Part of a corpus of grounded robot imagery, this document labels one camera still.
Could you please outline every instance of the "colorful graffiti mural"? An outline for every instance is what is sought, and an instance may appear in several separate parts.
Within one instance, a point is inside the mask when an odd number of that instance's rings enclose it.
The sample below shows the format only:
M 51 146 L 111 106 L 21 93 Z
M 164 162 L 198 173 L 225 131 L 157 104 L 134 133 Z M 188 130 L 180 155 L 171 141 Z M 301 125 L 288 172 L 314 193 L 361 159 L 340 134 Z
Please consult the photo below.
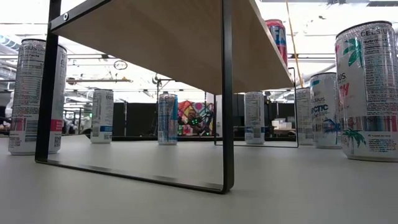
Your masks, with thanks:
M 178 134 L 181 136 L 211 136 L 213 134 L 213 103 L 178 103 Z

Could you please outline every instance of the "black metal frame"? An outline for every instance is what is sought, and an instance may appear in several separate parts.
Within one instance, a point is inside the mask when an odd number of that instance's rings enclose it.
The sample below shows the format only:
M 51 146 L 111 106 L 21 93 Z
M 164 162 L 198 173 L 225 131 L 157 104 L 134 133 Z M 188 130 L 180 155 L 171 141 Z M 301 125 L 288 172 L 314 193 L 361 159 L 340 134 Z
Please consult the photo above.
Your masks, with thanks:
M 293 83 L 294 83 L 294 116 L 295 116 L 295 129 L 296 129 L 296 146 L 266 146 L 266 145 L 255 145 L 255 144 L 235 144 L 234 143 L 234 146 L 244 146 L 244 147 L 284 147 L 284 148 L 298 148 L 299 147 L 299 138 L 298 138 L 298 136 L 297 136 L 297 134 L 298 134 L 298 129 L 297 129 L 297 104 L 296 104 L 296 70 L 295 70 L 295 68 L 294 67 L 289 67 L 288 68 L 289 70 L 291 69 L 291 70 L 293 70 L 293 77 L 294 77 L 294 81 L 293 81 Z M 216 96 L 214 96 L 214 105 L 216 105 Z M 217 109 L 216 109 L 216 107 L 214 108 L 214 114 L 217 114 Z M 217 120 L 216 120 L 216 118 L 217 118 L 217 116 L 215 115 L 214 116 L 214 118 L 213 118 L 213 124 L 216 124 L 216 122 L 217 122 Z M 214 135 L 214 145 L 215 146 L 223 146 L 223 144 L 217 144 L 217 137 L 216 137 L 216 135 L 217 135 L 217 132 L 215 132 L 215 135 Z
M 64 167 L 69 169 L 111 175 L 132 180 L 141 180 L 155 184 L 180 187 L 183 189 L 199 190 L 216 194 L 225 194 L 234 185 L 234 146 L 232 123 L 223 125 L 223 184 L 191 183 L 170 177 L 136 176 L 125 171 L 104 167 L 69 164 L 48 159 L 52 100 L 55 80 L 55 66 L 57 59 L 58 36 L 52 32 L 91 11 L 104 6 L 111 0 L 87 0 L 69 12 L 60 16 L 62 0 L 51 0 L 49 10 L 49 25 L 47 27 L 47 43 L 45 51 L 44 74 L 39 111 L 39 128 L 35 161 L 41 164 Z M 221 61 L 222 61 L 222 94 L 223 119 L 232 120 L 232 0 L 221 0 Z

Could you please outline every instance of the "aluminum can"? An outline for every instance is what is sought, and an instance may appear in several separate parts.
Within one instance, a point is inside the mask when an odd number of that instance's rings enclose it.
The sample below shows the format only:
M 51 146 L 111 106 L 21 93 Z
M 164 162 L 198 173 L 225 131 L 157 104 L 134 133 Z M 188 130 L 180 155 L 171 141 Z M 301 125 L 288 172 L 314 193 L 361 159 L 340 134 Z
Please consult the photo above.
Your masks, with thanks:
M 158 102 L 157 142 L 176 145 L 178 134 L 178 98 L 174 94 L 161 94 Z
M 390 22 L 336 36 L 342 147 L 348 159 L 398 161 L 398 64 Z
M 12 123 L 8 151 L 12 155 L 35 154 L 45 41 L 24 39 L 19 47 Z M 63 104 L 67 75 L 67 50 L 58 46 L 52 102 L 49 153 L 61 148 Z
M 265 140 L 264 95 L 261 91 L 244 94 L 244 139 L 246 144 L 263 144 Z
M 312 145 L 312 117 L 310 88 L 296 90 L 297 136 L 299 145 Z
M 279 19 L 266 20 L 267 27 L 274 38 L 275 44 L 287 66 L 286 29 Z
M 113 130 L 113 91 L 95 89 L 90 141 L 93 144 L 109 144 Z
M 310 79 L 313 145 L 322 149 L 340 149 L 340 117 L 337 76 L 320 73 Z

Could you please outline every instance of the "shelf underside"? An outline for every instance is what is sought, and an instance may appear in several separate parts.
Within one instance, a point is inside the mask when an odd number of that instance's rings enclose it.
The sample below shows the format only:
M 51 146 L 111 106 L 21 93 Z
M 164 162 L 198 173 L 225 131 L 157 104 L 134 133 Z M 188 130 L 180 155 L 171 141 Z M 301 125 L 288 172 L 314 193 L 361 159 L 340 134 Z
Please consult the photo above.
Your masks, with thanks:
M 233 91 L 292 87 L 254 0 L 233 0 Z M 87 0 L 52 32 L 221 94 L 221 1 Z

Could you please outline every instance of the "ceiling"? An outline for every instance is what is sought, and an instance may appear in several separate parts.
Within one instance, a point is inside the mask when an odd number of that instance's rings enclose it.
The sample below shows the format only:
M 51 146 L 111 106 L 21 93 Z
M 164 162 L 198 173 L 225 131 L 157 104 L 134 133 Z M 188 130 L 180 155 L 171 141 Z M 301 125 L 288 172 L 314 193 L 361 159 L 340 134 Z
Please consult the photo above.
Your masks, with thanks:
M 62 13 L 83 1 L 63 0 Z M 341 30 L 362 22 L 375 20 L 391 21 L 398 30 L 398 14 L 396 13 L 398 7 L 386 7 L 382 4 L 379 4 L 380 7 L 369 7 L 369 1 L 355 1 L 355 3 L 348 4 L 328 4 L 327 2 L 322 0 L 295 0 L 295 2 L 289 3 L 293 37 L 300 58 L 299 69 L 305 81 L 311 74 L 319 71 L 335 71 L 333 66 L 335 64 L 335 35 Z M 0 0 L 0 42 L 4 38 L 11 39 L 16 44 L 20 44 L 24 38 L 45 39 L 48 5 L 49 0 Z M 292 33 L 289 29 L 289 19 L 284 0 L 262 0 L 262 2 L 257 1 L 257 5 L 264 19 L 276 18 L 283 21 L 287 33 L 287 51 L 289 54 L 293 54 Z M 118 65 L 121 62 L 116 58 L 108 55 L 102 56 L 102 52 L 63 37 L 60 37 L 59 43 L 68 50 L 68 77 L 85 80 L 122 78 L 131 80 L 131 82 L 117 83 L 67 84 L 67 96 L 90 99 L 92 89 L 111 88 L 115 91 L 115 99 L 118 100 L 128 102 L 156 101 L 155 72 L 130 63 L 127 63 L 126 69 L 120 70 Z M 15 68 L 16 65 L 17 51 L 10 46 L 0 45 L 0 54 L 0 64 L 2 64 L 0 78 L 7 79 L 8 77 L 12 79 L 15 77 L 15 70 L 12 67 Z M 297 71 L 295 61 L 292 59 L 289 59 L 289 67 L 295 67 Z M 176 93 L 180 100 L 203 101 L 205 99 L 204 92 L 196 90 L 192 86 L 178 82 L 162 83 L 162 91 Z M 12 88 L 12 85 L 10 86 L 7 83 L 0 84 L 2 89 Z

